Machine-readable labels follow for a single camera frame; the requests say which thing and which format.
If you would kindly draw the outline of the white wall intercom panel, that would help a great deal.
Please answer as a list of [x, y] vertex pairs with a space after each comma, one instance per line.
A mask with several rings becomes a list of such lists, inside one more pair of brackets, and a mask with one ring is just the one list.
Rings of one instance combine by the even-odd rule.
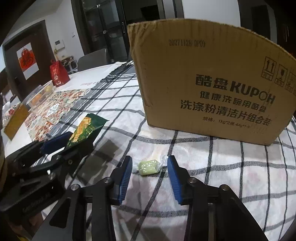
[[65, 48], [65, 45], [64, 45], [63, 40], [57, 40], [57, 41], [55, 41], [55, 49], [57, 51], [59, 51], [61, 49], [64, 49], [64, 48]]

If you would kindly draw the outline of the brown cardboard box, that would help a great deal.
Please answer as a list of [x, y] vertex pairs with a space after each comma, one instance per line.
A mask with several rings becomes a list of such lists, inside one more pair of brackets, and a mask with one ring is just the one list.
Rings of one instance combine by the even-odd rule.
[[127, 28], [147, 123], [270, 145], [295, 112], [295, 58], [248, 29], [166, 19]]

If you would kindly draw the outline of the clear plastic food container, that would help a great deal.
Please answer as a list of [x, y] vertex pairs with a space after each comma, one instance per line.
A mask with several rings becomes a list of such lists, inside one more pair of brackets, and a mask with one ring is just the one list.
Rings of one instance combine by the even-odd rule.
[[27, 109], [34, 109], [43, 103], [56, 89], [53, 81], [50, 80], [44, 85], [35, 88], [22, 102]]

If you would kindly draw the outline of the brown tissue box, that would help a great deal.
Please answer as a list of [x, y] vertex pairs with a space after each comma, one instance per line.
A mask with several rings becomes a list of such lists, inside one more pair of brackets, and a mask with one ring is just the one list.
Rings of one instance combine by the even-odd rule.
[[24, 104], [21, 104], [20, 107], [15, 111], [9, 120], [8, 124], [4, 128], [4, 133], [7, 137], [12, 140], [18, 129], [21, 127], [23, 122], [29, 116], [29, 111]]

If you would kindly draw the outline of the dark wooden door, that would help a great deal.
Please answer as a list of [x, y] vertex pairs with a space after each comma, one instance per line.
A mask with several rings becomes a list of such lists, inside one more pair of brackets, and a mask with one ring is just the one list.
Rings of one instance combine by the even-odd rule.
[[3, 53], [11, 90], [20, 100], [52, 79], [50, 65], [55, 57], [44, 20], [6, 41]]

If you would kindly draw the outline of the red fu door poster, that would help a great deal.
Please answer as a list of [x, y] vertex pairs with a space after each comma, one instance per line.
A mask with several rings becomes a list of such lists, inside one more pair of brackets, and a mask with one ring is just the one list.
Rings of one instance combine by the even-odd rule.
[[18, 62], [20, 64], [25, 80], [28, 80], [39, 71], [31, 43], [24, 45], [17, 52]]

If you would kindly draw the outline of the grey dining chair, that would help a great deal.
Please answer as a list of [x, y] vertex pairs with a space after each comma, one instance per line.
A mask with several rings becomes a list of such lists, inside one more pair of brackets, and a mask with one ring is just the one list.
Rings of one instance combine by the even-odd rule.
[[111, 63], [111, 58], [106, 48], [89, 53], [78, 60], [78, 72]]

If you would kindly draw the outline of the black framed glass door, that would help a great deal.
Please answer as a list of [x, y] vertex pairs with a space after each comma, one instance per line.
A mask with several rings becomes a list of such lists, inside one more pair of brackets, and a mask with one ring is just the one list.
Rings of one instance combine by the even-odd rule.
[[181, 1], [78, 0], [71, 5], [84, 54], [107, 49], [111, 62], [128, 59], [129, 24], [184, 17]]

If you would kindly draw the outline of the green wrapped candy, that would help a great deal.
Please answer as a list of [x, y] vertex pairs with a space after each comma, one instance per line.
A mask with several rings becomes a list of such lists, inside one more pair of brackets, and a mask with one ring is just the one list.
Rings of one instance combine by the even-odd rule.
[[140, 161], [138, 164], [138, 171], [141, 176], [148, 176], [157, 174], [166, 166], [167, 157], [161, 156], [159, 159]]

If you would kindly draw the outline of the black white checked tablecloth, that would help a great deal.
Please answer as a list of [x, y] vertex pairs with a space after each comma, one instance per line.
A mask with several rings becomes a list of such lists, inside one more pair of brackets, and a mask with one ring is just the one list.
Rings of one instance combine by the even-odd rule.
[[[86, 94], [50, 129], [67, 141], [52, 160], [63, 193], [33, 240], [284, 240], [295, 232], [295, 118], [230, 94], [161, 94], [165, 123], [212, 124], [220, 133], [157, 128], [144, 112], [133, 62], [104, 77], [71, 76]], [[252, 141], [233, 137], [254, 134]]]

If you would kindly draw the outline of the green snack packet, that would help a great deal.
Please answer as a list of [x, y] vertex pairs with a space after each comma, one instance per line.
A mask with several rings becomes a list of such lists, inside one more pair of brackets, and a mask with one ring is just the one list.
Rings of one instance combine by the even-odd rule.
[[69, 138], [66, 147], [69, 148], [84, 141], [93, 144], [107, 122], [108, 120], [96, 114], [87, 114], [81, 123], [79, 123], [72, 136]]

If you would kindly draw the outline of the red gift box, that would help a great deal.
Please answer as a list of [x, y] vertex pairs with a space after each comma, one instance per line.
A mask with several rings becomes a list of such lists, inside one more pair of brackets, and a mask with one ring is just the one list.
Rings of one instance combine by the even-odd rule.
[[55, 87], [60, 87], [70, 80], [67, 70], [59, 60], [51, 60], [50, 73]]

